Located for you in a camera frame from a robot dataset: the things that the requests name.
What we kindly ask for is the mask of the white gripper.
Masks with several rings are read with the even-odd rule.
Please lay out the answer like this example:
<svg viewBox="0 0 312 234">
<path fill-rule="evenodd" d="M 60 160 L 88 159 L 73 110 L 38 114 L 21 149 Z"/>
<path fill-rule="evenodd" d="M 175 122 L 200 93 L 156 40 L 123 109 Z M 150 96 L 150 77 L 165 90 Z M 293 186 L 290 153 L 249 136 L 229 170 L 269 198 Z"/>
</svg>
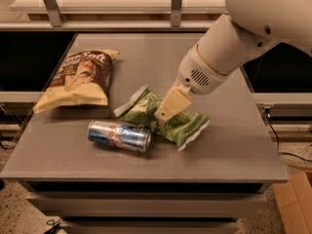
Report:
<svg viewBox="0 0 312 234">
<path fill-rule="evenodd" d="M 179 65 L 176 78 L 179 86 L 169 90 L 154 116 L 160 121 L 169 121 L 191 104 L 190 92 L 195 95 L 209 94 L 231 73 L 231 70 L 221 71 L 208 63 L 196 44 Z"/>
</svg>

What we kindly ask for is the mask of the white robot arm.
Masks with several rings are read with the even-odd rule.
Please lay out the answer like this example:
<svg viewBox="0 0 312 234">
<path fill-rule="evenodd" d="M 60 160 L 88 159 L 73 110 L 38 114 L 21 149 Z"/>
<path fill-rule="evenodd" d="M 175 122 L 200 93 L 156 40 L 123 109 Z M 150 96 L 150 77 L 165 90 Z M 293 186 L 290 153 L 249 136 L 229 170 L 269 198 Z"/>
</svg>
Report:
<svg viewBox="0 0 312 234">
<path fill-rule="evenodd" d="M 312 51 L 312 0 L 225 0 L 220 16 L 182 59 L 177 78 L 155 112 L 166 122 L 215 90 L 244 63 L 284 42 Z"/>
</svg>

